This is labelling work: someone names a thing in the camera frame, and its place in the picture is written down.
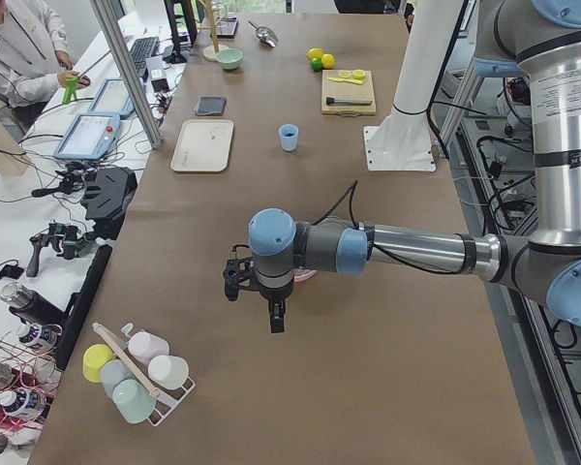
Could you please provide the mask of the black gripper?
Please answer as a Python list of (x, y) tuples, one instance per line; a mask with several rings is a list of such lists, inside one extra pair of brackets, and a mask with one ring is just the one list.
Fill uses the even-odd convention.
[(263, 284), (256, 271), (252, 257), (239, 258), (238, 248), (248, 248), (247, 245), (233, 245), (230, 259), (227, 260), (223, 272), (225, 281), (224, 293), (229, 301), (236, 301), (240, 291), (258, 292), (268, 302), (270, 330), (272, 333), (285, 331), (286, 299), (293, 290), (293, 272), (289, 277), (283, 277), (281, 284)]

